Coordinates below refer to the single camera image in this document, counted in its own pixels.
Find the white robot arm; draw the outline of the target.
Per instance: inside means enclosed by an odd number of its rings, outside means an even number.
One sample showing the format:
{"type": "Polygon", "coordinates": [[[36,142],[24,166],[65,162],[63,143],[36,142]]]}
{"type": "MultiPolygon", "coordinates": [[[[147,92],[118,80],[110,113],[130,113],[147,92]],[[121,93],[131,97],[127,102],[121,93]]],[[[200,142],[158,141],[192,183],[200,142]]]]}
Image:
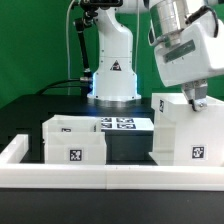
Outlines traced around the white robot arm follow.
{"type": "Polygon", "coordinates": [[[224,22],[213,9],[224,0],[112,0],[116,7],[107,0],[90,1],[101,5],[95,18],[99,67],[90,98],[105,103],[140,98],[132,70],[133,36],[115,14],[148,12],[148,41],[163,85],[179,85],[195,111],[207,107],[207,79],[224,74],[224,22]]]}

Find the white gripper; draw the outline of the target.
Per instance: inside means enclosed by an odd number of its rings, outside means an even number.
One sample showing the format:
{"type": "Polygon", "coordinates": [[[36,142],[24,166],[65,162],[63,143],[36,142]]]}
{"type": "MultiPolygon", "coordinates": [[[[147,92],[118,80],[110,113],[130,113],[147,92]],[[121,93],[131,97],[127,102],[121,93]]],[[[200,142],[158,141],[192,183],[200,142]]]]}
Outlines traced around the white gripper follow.
{"type": "Polygon", "coordinates": [[[179,45],[166,48],[160,43],[154,55],[162,83],[166,87],[184,83],[185,98],[194,111],[202,111],[207,108],[206,78],[224,74],[224,23],[215,24],[207,12],[181,32],[179,45]]]}

